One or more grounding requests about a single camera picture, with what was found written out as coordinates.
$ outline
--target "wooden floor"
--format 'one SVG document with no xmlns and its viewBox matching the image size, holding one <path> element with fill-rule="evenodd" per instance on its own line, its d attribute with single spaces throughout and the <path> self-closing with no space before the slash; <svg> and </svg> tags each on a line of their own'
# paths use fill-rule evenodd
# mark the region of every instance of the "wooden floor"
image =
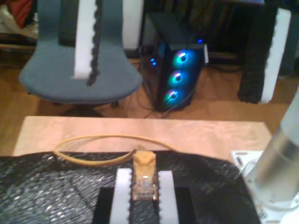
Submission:
<svg viewBox="0 0 299 224">
<path fill-rule="evenodd" d="M 22 121 L 25 116 L 59 116 L 72 105 L 53 105 L 26 93 L 18 76 L 28 56 L 19 57 L 11 62 L 1 60 L 0 53 L 0 150 L 10 155 L 13 150 Z M 288 108 L 297 89 L 298 78 L 278 80 L 275 95 L 271 103 L 251 105 L 241 103 L 237 97 L 241 75 L 223 73 L 215 69 L 204 69 L 192 104 L 171 114 L 153 112 L 148 118 L 195 119 L 195 120 L 234 120 L 263 121 L 274 133 Z M 123 99 L 118 108 L 103 105 L 96 108 L 105 117 L 144 118 L 151 110 L 144 89 Z"/>
</svg>

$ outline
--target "chair backrest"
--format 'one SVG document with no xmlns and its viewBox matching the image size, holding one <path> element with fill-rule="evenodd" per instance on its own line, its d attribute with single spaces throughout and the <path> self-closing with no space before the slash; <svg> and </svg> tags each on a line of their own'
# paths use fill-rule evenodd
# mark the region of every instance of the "chair backrest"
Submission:
<svg viewBox="0 0 299 224">
<path fill-rule="evenodd" d="M 38 1 L 39 42 L 56 41 L 59 44 L 61 1 Z M 103 5 L 100 40 L 122 45 L 122 0 L 97 1 L 102 1 Z"/>
</svg>

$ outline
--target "white foam block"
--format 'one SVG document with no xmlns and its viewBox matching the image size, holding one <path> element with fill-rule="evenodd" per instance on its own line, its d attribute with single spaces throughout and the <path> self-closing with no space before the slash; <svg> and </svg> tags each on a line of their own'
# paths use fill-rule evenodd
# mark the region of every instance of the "white foam block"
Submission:
<svg viewBox="0 0 299 224">
<path fill-rule="evenodd" d="M 96 0 L 79 0 L 74 68 L 76 79 L 88 79 L 92 71 L 93 26 L 96 22 L 94 17 L 96 10 Z"/>
<path fill-rule="evenodd" d="M 285 43 L 288 37 L 290 20 L 291 12 L 289 10 L 279 8 L 276 16 L 276 25 L 274 28 L 270 54 L 265 68 L 261 103 L 268 103 L 273 97 L 281 60 L 285 51 Z"/>
<path fill-rule="evenodd" d="M 179 224 L 172 171 L 160 171 L 158 178 L 160 224 Z"/>
<path fill-rule="evenodd" d="M 118 169 L 109 224 L 129 224 L 132 170 Z"/>
</svg>

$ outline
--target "silver cylinder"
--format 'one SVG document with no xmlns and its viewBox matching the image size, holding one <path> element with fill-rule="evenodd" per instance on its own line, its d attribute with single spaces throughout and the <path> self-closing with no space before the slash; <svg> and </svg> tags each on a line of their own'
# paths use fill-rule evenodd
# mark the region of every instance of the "silver cylinder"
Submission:
<svg viewBox="0 0 299 224">
<path fill-rule="evenodd" d="M 245 177 L 253 196 L 287 209 L 299 193 L 299 92 L 262 156 Z"/>
</svg>

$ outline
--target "white panel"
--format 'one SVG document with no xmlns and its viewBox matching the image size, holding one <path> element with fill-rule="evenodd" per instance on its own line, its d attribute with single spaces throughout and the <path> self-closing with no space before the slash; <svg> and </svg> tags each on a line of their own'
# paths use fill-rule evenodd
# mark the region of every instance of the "white panel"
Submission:
<svg viewBox="0 0 299 224">
<path fill-rule="evenodd" d="M 124 49 L 139 47 L 143 0 L 123 0 L 122 41 Z"/>
<path fill-rule="evenodd" d="M 274 36 L 272 38 L 272 44 L 265 69 L 263 94 L 261 98 L 262 103 L 268 103 L 273 97 L 281 60 L 285 51 L 285 43 L 288 37 L 290 20 L 291 12 L 289 10 L 279 8 L 276 16 Z"/>
</svg>

